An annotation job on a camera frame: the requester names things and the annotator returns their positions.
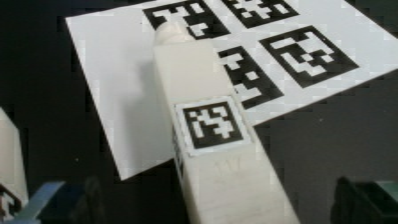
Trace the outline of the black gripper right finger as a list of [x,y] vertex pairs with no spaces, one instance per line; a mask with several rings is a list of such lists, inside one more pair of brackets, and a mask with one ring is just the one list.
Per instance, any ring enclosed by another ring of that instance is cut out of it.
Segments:
[[398,181],[337,179],[332,224],[398,224]]

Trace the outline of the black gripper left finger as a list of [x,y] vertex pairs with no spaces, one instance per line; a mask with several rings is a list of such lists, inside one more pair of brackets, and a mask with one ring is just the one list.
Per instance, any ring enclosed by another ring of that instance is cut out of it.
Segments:
[[87,178],[81,183],[46,182],[10,224],[105,224],[97,179]]

